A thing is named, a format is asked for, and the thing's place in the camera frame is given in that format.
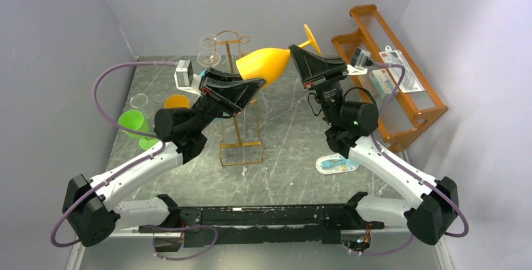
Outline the clear wine glass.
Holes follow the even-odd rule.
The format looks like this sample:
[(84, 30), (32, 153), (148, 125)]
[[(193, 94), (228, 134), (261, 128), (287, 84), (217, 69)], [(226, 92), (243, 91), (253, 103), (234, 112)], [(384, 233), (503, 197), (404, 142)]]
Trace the clear wine glass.
[(215, 67), (219, 64), (221, 56), (217, 51), (204, 50), (197, 56), (197, 62), (204, 67)]
[(204, 50), (216, 50), (220, 44), (214, 34), (203, 35), (198, 43)]

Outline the orange plastic goblet front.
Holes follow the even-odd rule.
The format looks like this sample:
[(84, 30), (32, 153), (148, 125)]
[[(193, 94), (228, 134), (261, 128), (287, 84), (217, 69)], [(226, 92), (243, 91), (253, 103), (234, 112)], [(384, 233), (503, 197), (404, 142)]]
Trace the orange plastic goblet front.
[(238, 59), (236, 67), (242, 79), (262, 78), (266, 88), (281, 77), (290, 58), (288, 48), (261, 48)]

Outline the orange plastic goblet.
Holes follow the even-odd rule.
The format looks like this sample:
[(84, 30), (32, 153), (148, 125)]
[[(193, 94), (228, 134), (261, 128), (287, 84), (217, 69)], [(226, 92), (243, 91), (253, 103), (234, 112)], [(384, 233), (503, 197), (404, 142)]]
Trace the orange plastic goblet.
[(290, 58), (288, 48), (261, 48), (238, 59), (236, 67), (242, 79), (262, 78), (266, 88), (281, 77)]
[(165, 109), (175, 109), (175, 108), (190, 108), (190, 101), (184, 95), (172, 95), (168, 97), (164, 102)]

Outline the green plastic goblet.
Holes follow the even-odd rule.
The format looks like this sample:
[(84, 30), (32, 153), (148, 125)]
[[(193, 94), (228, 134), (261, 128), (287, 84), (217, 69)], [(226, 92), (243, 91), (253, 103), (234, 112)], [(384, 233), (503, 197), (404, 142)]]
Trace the green plastic goblet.
[[(141, 111), (130, 110), (124, 112), (119, 117), (118, 124), (133, 131), (150, 134), (148, 122)], [(139, 147), (143, 150), (148, 150), (159, 142), (159, 140), (156, 138), (141, 136), (127, 131), (124, 132), (130, 138), (137, 139)]]

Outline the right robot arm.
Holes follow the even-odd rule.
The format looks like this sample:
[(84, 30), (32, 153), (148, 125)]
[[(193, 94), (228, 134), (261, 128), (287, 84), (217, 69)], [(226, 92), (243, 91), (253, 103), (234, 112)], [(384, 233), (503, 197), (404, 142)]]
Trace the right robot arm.
[[(402, 64), (381, 63), (371, 59), (367, 51), (356, 49), (350, 63), (342, 58), (326, 58), (297, 45), (289, 47), (290, 55), (303, 87), (314, 94), (320, 113), (329, 125), (325, 132), (331, 151), (359, 163), (394, 188), (402, 200), (355, 195), (348, 203), (344, 219), (352, 229), (370, 222), (406, 227), (418, 240), (435, 245), (456, 218), (461, 218), (467, 235), (469, 224), (459, 209), (456, 183), (448, 178), (436, 179), (416, 169), (380, 144), (375, 131), (380, 114), (396, 96), (406, 69)], [(378, 106), (369, 102), (349, 101), (340, 82), (353, 73), (374, 69), (398, 68), (400, 79), (389, 98)]]

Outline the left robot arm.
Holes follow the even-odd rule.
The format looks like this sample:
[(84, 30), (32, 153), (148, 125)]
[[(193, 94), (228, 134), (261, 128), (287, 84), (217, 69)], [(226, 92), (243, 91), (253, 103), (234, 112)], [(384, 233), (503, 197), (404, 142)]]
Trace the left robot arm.
[(214, 68), (199, 75), (176, 69), (177, 89), (197, 95), (190, 107), (159, 109), (154, 116), (155, 143), (124, 164), (86, 178), (68, 182), (62, 221), (70, 224), (83, 246), (94, 246), (113, 232), (135, 226), (155, 226), (163, 232), (179, 224), (179, 208), (167, 195), (129, 201), (128, 195), (153, 178), (185, 165), (201, 154), (203, 134), (215, 119), (233, 117), (266, 86), (263, 77), (244, 77)]

